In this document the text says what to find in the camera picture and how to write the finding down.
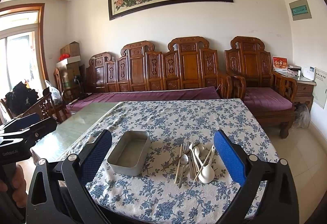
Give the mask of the person's left hand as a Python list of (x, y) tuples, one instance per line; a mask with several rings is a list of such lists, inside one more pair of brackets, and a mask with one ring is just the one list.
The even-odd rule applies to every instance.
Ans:
[(26, 193), (26, 180), (22, 167), (17, 164), (16, 171), (12, 178), (13, 194), (12, 198), (19, 208), (25, 208), (27, 205), (28, 195)]

